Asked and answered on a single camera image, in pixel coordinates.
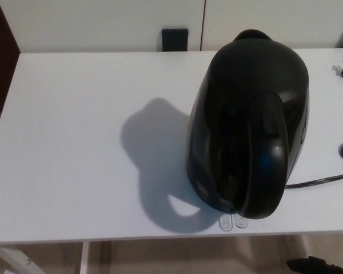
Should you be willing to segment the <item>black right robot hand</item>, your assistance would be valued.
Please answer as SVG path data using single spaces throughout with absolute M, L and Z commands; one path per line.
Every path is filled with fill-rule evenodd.
M 290 259 L 287 262 L 293 272 L 303 274 L 343 274 L 343 268 L 328 264 L 325 260 L 308 256 L 307 258 Z

